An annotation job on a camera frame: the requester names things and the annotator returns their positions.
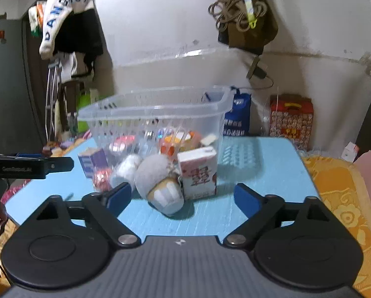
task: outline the blue gripper pad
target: blue gripper pad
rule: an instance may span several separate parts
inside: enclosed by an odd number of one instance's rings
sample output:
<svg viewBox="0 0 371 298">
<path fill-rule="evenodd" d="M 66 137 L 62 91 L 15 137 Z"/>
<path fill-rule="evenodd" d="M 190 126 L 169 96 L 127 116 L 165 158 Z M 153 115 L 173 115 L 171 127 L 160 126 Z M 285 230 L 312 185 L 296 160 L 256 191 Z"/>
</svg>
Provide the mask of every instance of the blue gripper pad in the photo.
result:
<svg viewBox="0 0 371 298">
<path fill-rule="evenodd" d="M 261 209 L 262 197 L 254 197 L 250 192 L 248 192 L 248 189 L 249 188 L 244 184 L 235 185 L 234 202 L 249 219 Z"/>
<path fill-rule="evenodd" d="M 107 209 L 116 217 L 128 206 L 132 199 L 132 187 L 122 183 L 107 193 Z"/>
</svg>

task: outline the blue table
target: blue table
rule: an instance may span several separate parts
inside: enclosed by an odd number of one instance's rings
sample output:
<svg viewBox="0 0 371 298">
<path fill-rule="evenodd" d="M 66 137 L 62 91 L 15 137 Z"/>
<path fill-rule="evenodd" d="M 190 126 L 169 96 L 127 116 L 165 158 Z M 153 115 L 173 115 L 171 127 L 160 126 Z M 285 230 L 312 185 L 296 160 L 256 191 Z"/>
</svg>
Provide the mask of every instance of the blue table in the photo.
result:
<svg viewBox="0 0 371 298">
<path fill-rule="evenodd" d="M 95 147 L 90 139 L 69 153 L 75 166 L 71 172 L 50 174 L 45 180 L 33 180 L 6 204 L 14 221 L 22 224 L 50 195 L 80 200 L 93 192 L 86 179 L 78 153 Z M 276 194 L 286 201 L 302 202 L 317 195 L 311 178 L 290 141 L 264 137 L 224 137 L 217 173 L 218 195 L 188 201 L 174 217 L 168 218 L 141 199 L 134 198 L 119 219 L 142 241 L 147 235 L 224 237 L 246 221 L 234 203 L 234 185 L 243 182 L 261 195 Z"/>
</svg>

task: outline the red gift box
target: red gift box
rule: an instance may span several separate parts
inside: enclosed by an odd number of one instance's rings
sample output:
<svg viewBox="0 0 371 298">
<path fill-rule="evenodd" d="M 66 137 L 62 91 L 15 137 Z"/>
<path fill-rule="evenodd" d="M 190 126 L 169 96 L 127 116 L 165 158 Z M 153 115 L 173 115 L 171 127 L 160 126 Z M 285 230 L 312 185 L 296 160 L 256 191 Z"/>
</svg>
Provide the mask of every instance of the red gift box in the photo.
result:
<svg viewBox="0 0 371 298">
<path fill-rule="evenodd" d="M 290 139 L 295 148 L 307 151 L 312 131 L 314 107 L 309 98 L 271 98 L 270 136 Z"/>
</svg>

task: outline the floral blanket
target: floral blanket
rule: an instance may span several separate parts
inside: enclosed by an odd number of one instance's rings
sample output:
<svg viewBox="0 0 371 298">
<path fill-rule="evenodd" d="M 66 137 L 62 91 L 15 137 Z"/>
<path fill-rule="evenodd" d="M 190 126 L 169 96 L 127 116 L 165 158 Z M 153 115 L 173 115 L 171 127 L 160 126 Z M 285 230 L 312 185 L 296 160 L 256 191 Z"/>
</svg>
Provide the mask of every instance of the floral blanket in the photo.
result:
<svg viewBox="0 0 371 298">
<path fill-rule="evenodd" d="M 371 202 L 364 179 L 350 162 L 324 157 L 303 158 L 315 186 L 331 212 L 359 242 L 364 262 L 354 283 L 371 298 Z"/>
</svg>

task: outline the gray door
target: gray door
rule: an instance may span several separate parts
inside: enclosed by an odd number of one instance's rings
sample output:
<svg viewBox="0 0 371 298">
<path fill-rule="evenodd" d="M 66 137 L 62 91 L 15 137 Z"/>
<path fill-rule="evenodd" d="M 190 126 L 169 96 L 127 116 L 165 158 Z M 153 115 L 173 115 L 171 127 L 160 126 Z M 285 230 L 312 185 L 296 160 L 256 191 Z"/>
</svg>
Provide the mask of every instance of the gray door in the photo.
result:
<svg viewBox="0 0 371 298">
<path fill-rule="evenodd" d="M 5 40 L 0 39 L 0 153 L 41 152 L 25 78 L 21 21 L 0 20 L 0 30 L 5 31 Z"/>
</svg>

